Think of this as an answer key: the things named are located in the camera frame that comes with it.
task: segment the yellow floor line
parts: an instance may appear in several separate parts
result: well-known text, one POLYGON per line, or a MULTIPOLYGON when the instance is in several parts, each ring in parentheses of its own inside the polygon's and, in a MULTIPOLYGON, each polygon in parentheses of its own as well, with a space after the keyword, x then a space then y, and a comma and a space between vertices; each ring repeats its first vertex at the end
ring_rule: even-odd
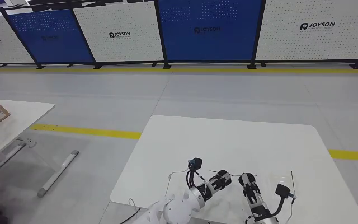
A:
POLYGON ((339 158, 341 160, 358 160, 358 152, 344 151, 344 150, 328 150, 332 158, 339 158))
POLYGON ((46 124, 34 124, 33 126, 31 126, 31 129, 32 130, 47 130, 50 132, 88 134, 88 135, 92 135, 92 136, 108 136, 108 137, 131 138, 131 139, 139 139, 140 135, 141 135, 141 133, 139 133, 139 132, 125 132, 122 130, 77 128, 77 127, 46 125, 46 124))
MULTIPOLYGON (((115 138, 131 138, 139 139, 141 133, 139 132, 125 132, 122 130, 106 130, 95 128, 78 128, 69 126, 47 125, 47 124, 34 124, 31 126, 32 130, 47 130, 50 132, 63 132, 72 134, 88 134, 92 136, 108 136, 115 138)), ((342 160, 358 160, 358 152, 344 151, 344 150, 328 150, 332 158, 342 160)))
POLYGON ((234 68, 0 68, 0 72, 215 72, 215 73, 358 73, 358 69, 234 69, 234 68))

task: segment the robotic hand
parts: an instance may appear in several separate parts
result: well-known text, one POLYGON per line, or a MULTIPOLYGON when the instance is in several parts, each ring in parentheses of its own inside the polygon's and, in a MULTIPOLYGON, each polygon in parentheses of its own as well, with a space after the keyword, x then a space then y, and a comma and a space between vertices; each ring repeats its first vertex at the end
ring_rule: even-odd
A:
POLYGON ((220 170, 207 182, 197 173, 201 168, 202 160, 195 158, 189 160, 187 185, 188 188, 183 197, 165 197, 159 202, 155 202, 148 210, 141 215, 134 224, 188 224, 192 211, 198 212, 212 196, 231 184, 231 176, 225 170, 220 170), (194 184, 194 174, 203 179, 204 183, 196 186, 194 184))
POLYGON ((280 213, 284 200, 291 197, 292 204, 296 200, 296 196, 291 193, 291 190, 288 187, 278 184, 275 194, 279 195, 281 200, 276 212, 271 214, 261 197, 261 192, 256 185, 255 177, 252 174, 244 173, 240 176, 239 182, 241 186, 244 187, 243 193, 252 212, 252 215, 248 217, 248 220, 253 217, 255 224, 278 224, 279 220, 275 216, 280 213))

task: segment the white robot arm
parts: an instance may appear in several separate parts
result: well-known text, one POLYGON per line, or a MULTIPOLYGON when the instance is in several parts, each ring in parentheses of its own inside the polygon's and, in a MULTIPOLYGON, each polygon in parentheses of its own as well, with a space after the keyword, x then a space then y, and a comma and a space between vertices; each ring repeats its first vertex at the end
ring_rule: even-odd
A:
POLYGON ((193 211, 200 211, 207 200, 231 183, 230 174, 225 170, 221 170, 210 178, 208 183, 204 180, 204 183, 195 186, 193 181, 194 174, 197 173, 196 170, 201 168, 201 163, 202 160, 199 158, 189 161, 188 189, 183 196, 175 197, 172 195, 154 203, 134 221, 134 224, 188 224, 193 211))

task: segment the floor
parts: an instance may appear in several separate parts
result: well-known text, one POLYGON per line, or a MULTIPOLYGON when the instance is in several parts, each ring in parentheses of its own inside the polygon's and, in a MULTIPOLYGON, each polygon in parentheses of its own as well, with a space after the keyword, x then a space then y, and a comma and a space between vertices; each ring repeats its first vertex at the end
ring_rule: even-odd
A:
MULTIPOLYGON (((0 68, 0 98, 55 103, 41 124, 142 132, 152 115, 309 124, 328 149, 358 151, 356 74, 261 72, 349 69, 347 65, 271 65, 232 73, 217 69, 244 66, 176 65, 160 72, 148 65, 129 68, 138 67, 148 71, 54 72, 46 67, 10 72, 0 68)), ((118 224, 133 214, 132 207, 111 203, 110 193, 136 140, 37 130, 25 135, 51 150, 58 162, 73 150, 80 154, 42 199, 36 192, 52 171, 28 148, 6 163, 0 169, 0 204, 11 223, 118 224)), ((358 202, 358 161, 335 163, 358 202)))

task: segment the white table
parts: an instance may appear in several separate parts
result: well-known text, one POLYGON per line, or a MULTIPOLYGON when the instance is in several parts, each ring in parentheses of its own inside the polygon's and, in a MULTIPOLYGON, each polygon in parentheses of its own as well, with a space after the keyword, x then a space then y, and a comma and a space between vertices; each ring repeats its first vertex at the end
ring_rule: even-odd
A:
MULTIPOLYGON (((0 105, 2 105, 10 113, 8 118, 0 122, 0 153, 12 142, 14 142, 28 127, 33 125, 55 107, 55 104, 11 100, 0 100, 0 105)), ((2 155, 3 160, 0 162, 0 166, 8 161, 26 144, 29 144, 29 147, 33 148, 36 146, 37 142, 31 139, 24 140, 14 149, 12 149, 10 153, 2 155)), ((43 197, 45 195, 48 189, 52 186, 52 184, 56 181, 56 179, 77 154, 78 151, 73 151, 62 165, 57 165, 49 156, 42 154, 39 155, 55 171, 55 174, 37 193, 39 197, 43 197)))
MULTIPOLYGON (((199 173, 207 179, 214 175, 209 170, 257 174, 256 183, 272 213, 280 199, 274 194, 277 183, 292 190, 292 170, 298 198, 290 224, 351 223, 358 213, 358 205, 314 127, 172 116, 151 117, 111 201, 128 204, 133 198, 137 206, 148 208, 163 198, 168 175, 185 170, 187 160, 194 157, 203 160, 199 173)), ((187 188, 185 174, 172 176, 168 193, 182 195, 187 188)), ((194 217, 243 223, 249 207, 242 190, 233 177, 232 184, 216 193, 194 217)), ((287 199, 278 215, 280 223, 286 222, 289 208, 287 199)))

